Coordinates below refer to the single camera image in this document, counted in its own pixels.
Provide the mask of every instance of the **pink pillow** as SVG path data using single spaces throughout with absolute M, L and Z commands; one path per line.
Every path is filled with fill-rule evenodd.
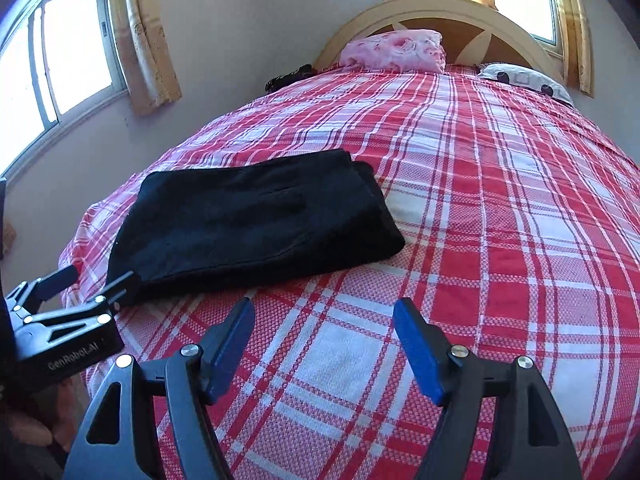
M 369 70 L 444 73 L 446 54 L 435 30 L 395 30 L 353 40 L 340 53 L 340 66 Z

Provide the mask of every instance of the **red plaid bedspread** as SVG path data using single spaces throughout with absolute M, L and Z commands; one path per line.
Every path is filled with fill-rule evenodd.
M 89 208 L 60 258 L 67 306 L 103 285 L 152 171 L 342 147 L 371 164 L 407 240 L 389 261 L 254 291 L 231 391 L 209 410 L 238 479 L 409 479 L 439 410 L 391 327 L 409 296 L 482 357 L 533 357 L 585 478 L 605 479 L 639 424 L 640 178 L 593 123 L 541 94 L 450 75 L 328 72 L 217 118 Z M 198 341 L 246 291 L 144 304 L 118 318 L 150 360 Z M 113 359 L 86 372 L 94 392 Z M 166 404 L 162 456 L 179 478 Z M 467 478 L 486 458 L 482 409 Z

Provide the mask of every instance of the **black clothing item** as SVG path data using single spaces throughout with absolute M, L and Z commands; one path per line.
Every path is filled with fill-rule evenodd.
M 107 283 L 138 273 L 138 302 L 334 272 L 403 247 L 370 165 L 330 150 L 150 174 L 116 236 Z
M 318 75 L 318 70 L 313 68 L 311 65 L 306 64 L 301 66 L 295 72 L 291 72 L 285 75 L 279 75 L 278 77 L 274 77 L 269 80 L 269 82 L 264 86 L 264 91 L 272 94 L 285 86 L 289 86 L 297 81 L 302 81 L 304 79 L 309 79 Z

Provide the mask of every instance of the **metal screw head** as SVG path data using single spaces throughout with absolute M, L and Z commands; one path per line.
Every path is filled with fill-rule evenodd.
M 451 347 L 451 354 L 453 357 L 466 357 L 469 355 L 469 348 L 462 345 L 453 345 Z
M 132 362 L 133 362 L 133 357 L 131 357 L 129 354 L 122 354 L 121 356 L 118 356 L 118 358 L 116 359 L 116 366 L 118 368 L 126 368 Z
M 196 355 L 199 351 L 200 351 L 200 347 L 194 344 L 185 345 L 180 349 L 180 353 L 185 357 Z
M 527 357 L 526 355 L 521 355 L 518 357 L 518 366 L 520 368 L 532 368 L 533 367 L 533 359 L 531 357 Z

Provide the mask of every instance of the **pillow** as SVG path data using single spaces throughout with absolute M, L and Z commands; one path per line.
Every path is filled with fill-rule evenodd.
M 435 30 L 395 30 L 353 40 L 340 53 L 340 66 L 368 70 L 444 73 L 446 54 Z
M 536 70 L 507 63 L 491 63 L 479 67 L 481 68 L 481 72 L 478 74 L 479 78 L 528 88 L 546 94 L 571 107 L 574 106 L 574 102 L 564 86 Z

